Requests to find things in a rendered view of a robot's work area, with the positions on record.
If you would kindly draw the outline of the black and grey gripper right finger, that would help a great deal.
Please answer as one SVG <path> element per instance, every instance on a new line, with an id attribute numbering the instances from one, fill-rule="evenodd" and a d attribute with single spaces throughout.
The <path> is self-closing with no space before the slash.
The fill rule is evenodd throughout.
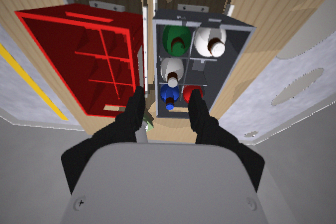
<path id="1" fill-rule="evenodd" d="M 215 117 L 209 115 L 206 102 L 199 89 L 192 90 L 188 103 L 191 129 L 197 133 L 195 144 L 216 145 L 233 151 L 243 163 L 257 193 L 263 169 L 264 158 L 219 126 Z M 201 139 L 202 138 L 202 139 Z"/>

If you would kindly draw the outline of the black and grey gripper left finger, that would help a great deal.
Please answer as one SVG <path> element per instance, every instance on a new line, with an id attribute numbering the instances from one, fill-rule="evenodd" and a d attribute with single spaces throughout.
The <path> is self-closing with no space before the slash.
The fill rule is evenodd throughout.
<path id="1" fill-rule="evenodd" d="M 145 106 L 144 88 L 136 86 L 124 113 L 118 114 L 114 122 L 95 132 L 92 138 L 87 138 L 62 154 L 61 162 L 71 195 L 96 150 L 113 143 L 137 142 L 135 132 L 142 126 Z"/>

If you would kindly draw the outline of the green bottle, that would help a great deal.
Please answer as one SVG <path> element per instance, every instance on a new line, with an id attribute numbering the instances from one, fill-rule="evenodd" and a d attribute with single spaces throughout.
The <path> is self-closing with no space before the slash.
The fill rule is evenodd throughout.
<path id="1" fill-rule="evenodd" d="M 177 57 L 183 55 L 191 44 L 188 26 L 164 25 L 162 43 L 169 55 Z"/>

